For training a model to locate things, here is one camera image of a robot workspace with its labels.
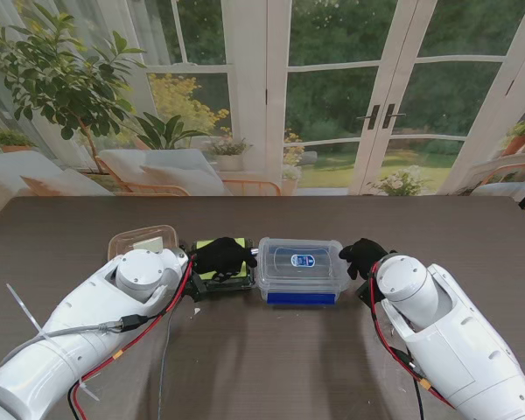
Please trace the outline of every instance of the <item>green sponge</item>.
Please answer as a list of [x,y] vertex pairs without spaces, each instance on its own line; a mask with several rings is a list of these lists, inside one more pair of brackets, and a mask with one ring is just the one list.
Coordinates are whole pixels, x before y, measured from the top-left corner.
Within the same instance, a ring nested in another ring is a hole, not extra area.
[[[239,243],[242,247],[245,248],[245,238],[234,238],[235,241],[237,243]],[[200,249],[202,247],[205,247],[207,244],[213,242],[214,239],[211,239],[209,241],[197,241],[196,242],[196,249]],[[211,271],[209,273],[204,273],[204,274],[201,274],[200,275],[200,278],[202,280],[205,280],[205,281],[208,281],[208,280],[212,280],[212,277],[214,276],[214,274],[216,274],[215,271]],[[239,271],[238,274],[236,274],[235,276],[231,276],[231,278],[241,278],[241,277],[246,277],[247,276],[247,264],[245,262],[243,262],[243,264],[241,265],[241,270]]]

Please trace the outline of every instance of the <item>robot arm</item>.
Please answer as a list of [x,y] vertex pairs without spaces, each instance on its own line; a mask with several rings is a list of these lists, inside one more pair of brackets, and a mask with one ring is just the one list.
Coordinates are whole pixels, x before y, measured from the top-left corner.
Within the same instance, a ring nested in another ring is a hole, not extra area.
[[[150,317],[177,289],[188,258],[180,249],[143,249],[119,255],[80,284],[56,307],[45,333],[98,326],[129,315]],[[89,331],[43,339],[0,367],[0,420],[39,420],[86,372],[137,336]]]
[[[381,305],[437,392],[468,420],[525,420],[525,374],[452,275],[364,247],[368,256],[384,255],[372,276]],[[352,272],[361,274],[374,259],[354,258]]]

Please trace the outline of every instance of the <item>clear plastic tray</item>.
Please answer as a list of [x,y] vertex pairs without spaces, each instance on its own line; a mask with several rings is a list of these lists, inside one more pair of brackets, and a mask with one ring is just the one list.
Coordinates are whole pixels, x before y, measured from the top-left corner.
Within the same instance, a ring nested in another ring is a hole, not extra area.
[[270,304],[333,304],[350,283],[338,241],[263,238],[257,286]]
[[132,249],[148,249],[158,252],[161,249],[179,247],[179,238],[175,229],[168,225],[143,227],[113,236],[108,243],[108,261],[126,254]]

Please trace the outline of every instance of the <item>dark wooden table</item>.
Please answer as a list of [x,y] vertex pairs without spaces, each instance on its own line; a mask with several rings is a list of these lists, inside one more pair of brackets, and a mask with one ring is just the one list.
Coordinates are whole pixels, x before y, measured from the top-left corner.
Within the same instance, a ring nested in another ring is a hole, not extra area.
[[[492,197],[14,199],[0,214],[0,360],[35,333],[6,283],[44,323],[105,263],[112,236],[157,224],[174,226],[189,243],[228,235],[347,245],[367,237],[439,263],[525,371],[525,216],[510,199]],[[385,354],[354,296],[360,284],[326,308],[269,307],[257,290],[185,299],[171,321],[162,418],[417,419],[412,381]],[[90,420],[158,417],[166,322],[90,381],[101,398],[80,394]],[[459,418],[423,399],[427,418]],[[48,418],[70,418],[66,399]]]

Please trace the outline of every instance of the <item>black glove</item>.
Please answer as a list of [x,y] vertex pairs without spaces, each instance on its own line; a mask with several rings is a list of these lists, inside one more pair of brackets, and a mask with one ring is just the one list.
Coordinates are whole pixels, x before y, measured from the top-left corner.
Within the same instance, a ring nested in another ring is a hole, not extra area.
[[340,251],[339,257],[350,263],[348,275],[353,280],[358,273],[364,280],[368,280],[369,272],[375,263],[381,260],[388,252],[382,246],[369,239],[362,238],[354,245]]
[[232,238],[219,238],[205,247],[192,252],[195,256],[193,269],[197,274],[215,271],[213,280],[225,282],[238,274],[243,262],[251,268],[256,267],[256,259],[251,248],[244,248]]

